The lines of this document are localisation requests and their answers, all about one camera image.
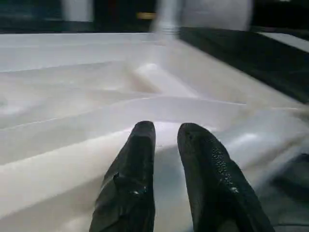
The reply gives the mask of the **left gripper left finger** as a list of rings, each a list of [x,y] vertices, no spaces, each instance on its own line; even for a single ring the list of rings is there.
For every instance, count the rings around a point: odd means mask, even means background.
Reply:
[[[154,230],[153,122],[138,122],[107,170],[89,230],[152,232]]]

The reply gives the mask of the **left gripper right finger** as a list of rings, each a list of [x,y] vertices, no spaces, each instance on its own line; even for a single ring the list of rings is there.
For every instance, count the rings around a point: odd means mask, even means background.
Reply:
[[[183,123],[177,143],[194,231],[274,231],[241,169],[210,131]]]

